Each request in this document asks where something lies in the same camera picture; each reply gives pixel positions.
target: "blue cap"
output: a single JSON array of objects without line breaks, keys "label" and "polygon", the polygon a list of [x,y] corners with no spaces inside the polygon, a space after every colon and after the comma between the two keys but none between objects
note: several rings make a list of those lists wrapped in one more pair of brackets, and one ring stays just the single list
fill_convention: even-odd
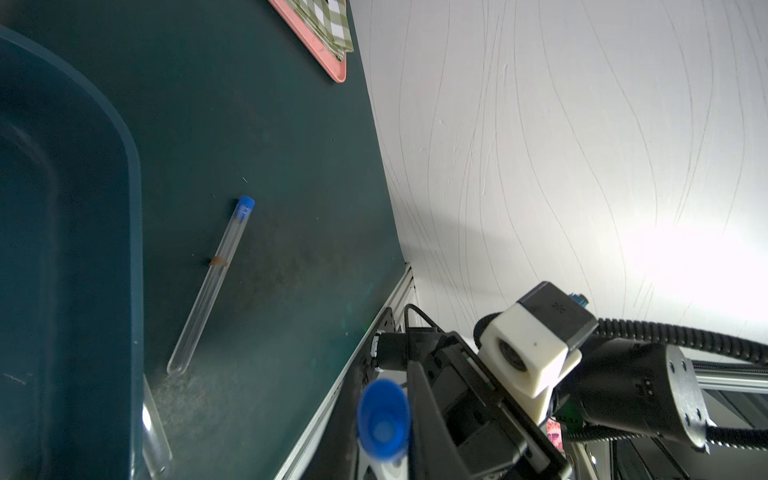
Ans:
[{"label": "blue cap", "polygon": [[388,379],[368,385],[357,405],[357,435],[366,453],[394,462],[408,451],[410,433],[411,409],[400,386]]},{"label": "blue cap", "polygon": [[256,201],[251,197],[243,195],[237,201],[237,207],[235,207],[235,217],[244,220],[250,215],[250,211],[256,206]]},{"label": "blue cap", "polygon": [[582,293],[579,293],[579,294],[572,293],[571,295],[568,295],[568,296],[571,298],[571,300],[575,301],[581,306],[589,305],[589,300],[587,300],[587,297],[584,296]]}]

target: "table surface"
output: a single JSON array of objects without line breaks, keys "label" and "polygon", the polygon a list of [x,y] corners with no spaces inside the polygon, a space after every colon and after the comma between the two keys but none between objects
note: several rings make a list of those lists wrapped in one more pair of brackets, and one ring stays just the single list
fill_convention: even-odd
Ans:
[{"label": "table surface", "polygon": [[[262,0],[19,0],[0,23],[88,77],[136,141],[145,371],[174,477],[272,478],[404,271],[359,55],[333,83]],[[256,208],[170,379],[240,195]]]}]

